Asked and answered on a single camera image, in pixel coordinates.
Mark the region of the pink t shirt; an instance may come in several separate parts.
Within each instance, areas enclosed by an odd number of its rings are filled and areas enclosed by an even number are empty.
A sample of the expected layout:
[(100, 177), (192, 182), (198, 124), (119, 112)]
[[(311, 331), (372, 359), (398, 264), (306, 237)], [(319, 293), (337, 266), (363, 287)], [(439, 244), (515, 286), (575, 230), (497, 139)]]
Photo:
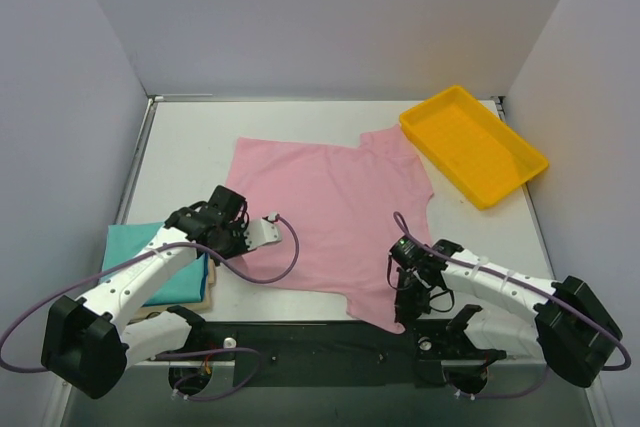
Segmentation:
[(387, 283), (387, 255), (402, 233), (431, 235), (427, 206), (434, 189), (400, 127), (363, 133), (356, 148), (241, 138), (226, 185), (248, 201), (250, 217), (283, 216), (298, 236), (236, 260), (256, 279), (291, 273), (276, 287), (340, 294), (350, 316), (396, 333), (395, 292)]

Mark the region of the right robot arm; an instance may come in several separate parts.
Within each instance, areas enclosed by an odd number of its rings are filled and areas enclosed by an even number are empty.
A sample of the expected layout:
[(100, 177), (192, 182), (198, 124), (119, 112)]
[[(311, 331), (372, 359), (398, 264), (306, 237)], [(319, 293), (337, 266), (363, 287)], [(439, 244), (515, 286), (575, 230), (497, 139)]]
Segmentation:
[(542, 360), (568, 383), (586, 388), (603, 371), (625, 370), (631, 357), (622, 332), (582, 280), (521, 274), (448, 240), (434, 246), (401, 237), (388, 254), (397, 269), (397, 322), (430, 344), (442, 360), (479, 361), (451, 372), (483, 377), (508, 357)]

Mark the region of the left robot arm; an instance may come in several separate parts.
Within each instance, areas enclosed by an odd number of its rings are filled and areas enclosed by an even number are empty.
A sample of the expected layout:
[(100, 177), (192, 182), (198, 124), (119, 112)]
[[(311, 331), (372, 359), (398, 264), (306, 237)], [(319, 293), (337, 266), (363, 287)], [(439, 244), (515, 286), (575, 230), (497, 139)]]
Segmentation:
[(141, 307), (199, 253), (223, 259), (256, 248), (270, 228), (250, 219), (246, 199), (219, 186), (210, 199), (182, 207), (123, 269), (80, 297), (50, 307), (41, 362), (92, 399), (107, 394), (131, 366), (175, 351), (184, 359), (205, 348), (205, 320), (183, 307), (133, 320)]

